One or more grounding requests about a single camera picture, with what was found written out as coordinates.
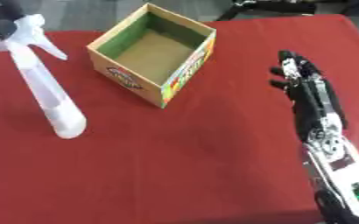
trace red table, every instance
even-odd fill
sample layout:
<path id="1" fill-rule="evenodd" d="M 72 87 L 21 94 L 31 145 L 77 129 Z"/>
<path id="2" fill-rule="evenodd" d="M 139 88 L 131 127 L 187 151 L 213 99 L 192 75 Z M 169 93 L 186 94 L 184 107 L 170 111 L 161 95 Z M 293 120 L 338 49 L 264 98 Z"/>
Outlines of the red table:
<path id="1" fill-rule="evenodd" d="M 88 118 L 74 140 L 54 135 L 0 52 L 0 224 L 318 221 L 291 103 L 268 68 L 280 49 L 313 60 L 359 148 L 359 32 L 341 16 L 210 25 L 215 54 L 163 110 L 93 70 L 84 46 L 100 32 L 50 33 L 69 61 L 39 56 Z"/>

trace floor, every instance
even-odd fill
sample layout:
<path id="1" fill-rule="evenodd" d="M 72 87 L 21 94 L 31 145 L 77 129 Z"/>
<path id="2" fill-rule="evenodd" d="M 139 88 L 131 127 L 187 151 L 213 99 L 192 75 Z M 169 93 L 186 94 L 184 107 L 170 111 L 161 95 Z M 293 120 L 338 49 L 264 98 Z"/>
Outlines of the floor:
<path id="1" fill-rule="evenodd" d="M 19 0 L 28 13 L 39 12 L 46 18 L 47 30 L 106 31 L 144 3 L 144 0 Z M 229 0 L 150 0 L 170 11 L 199 21 L 217 19 Z M 340 4 L 320 5 L 318 13 L 338 13 Z M 276 17 L 278 13 L 254 11 L 241 18 Z M 359 15 L 350 17 L 359 28 Z"/>

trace printed label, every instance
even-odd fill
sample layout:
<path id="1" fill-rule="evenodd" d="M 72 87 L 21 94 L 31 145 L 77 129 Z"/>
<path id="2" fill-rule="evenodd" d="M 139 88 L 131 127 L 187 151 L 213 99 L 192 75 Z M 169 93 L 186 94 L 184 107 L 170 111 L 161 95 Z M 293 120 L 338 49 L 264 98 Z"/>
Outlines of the printed label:
<path id="1" fill-rule="evenodd" d="M 164 104 L 168 103 L 174 95 L 192 78 L 201 65 L 211 55 L 215 43 L 215 36 L 212 37 L 208 43 L 201 48 L 196 54 L 189 59 L 185 65 L 177 71 L 178 76 L 169 84 L 166 84 L 162 89 Z"/>
<path id="2" fill-rule="evenodd" d="M 137 82 L 135 82 L 129 74 L 121 71 L 120 68 L 108 67 L 107 69 L 114 77 L 116 77 L 116 79 L 121 83 L 121 85 L 125 86 L 126 88 L 135 88 L 135 89 L 143 88 Z"/>

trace open box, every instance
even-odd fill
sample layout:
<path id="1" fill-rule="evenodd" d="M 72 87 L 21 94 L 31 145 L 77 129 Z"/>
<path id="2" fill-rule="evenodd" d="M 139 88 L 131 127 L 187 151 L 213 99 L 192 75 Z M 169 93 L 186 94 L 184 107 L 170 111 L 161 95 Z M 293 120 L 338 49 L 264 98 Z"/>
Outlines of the open box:
<path id="1" fill-rule="evenodd" d="M 147 3 L 88 45 L 95 70 L 164 108 L 211 55 L 216 31 Z"/>

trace trigger sprayer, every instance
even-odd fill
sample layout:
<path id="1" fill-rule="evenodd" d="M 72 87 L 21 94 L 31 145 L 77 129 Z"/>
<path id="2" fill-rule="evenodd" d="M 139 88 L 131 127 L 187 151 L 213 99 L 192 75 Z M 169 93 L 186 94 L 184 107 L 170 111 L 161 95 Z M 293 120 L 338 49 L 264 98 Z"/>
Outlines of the trigger sprayer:
<path id="1" fill-rule="evenodd" d="M 0 51 L 11 53 L 55 133 L 66 139 L 79 136 L 86 128 L 86 117 L 28 45 L 38 46 L 61 60 L 67 59 L 66 54 L 45 36 L 41 15 L 25 16 L 14 23 L 17 29 L 7 39 L 0 39 Z"/>

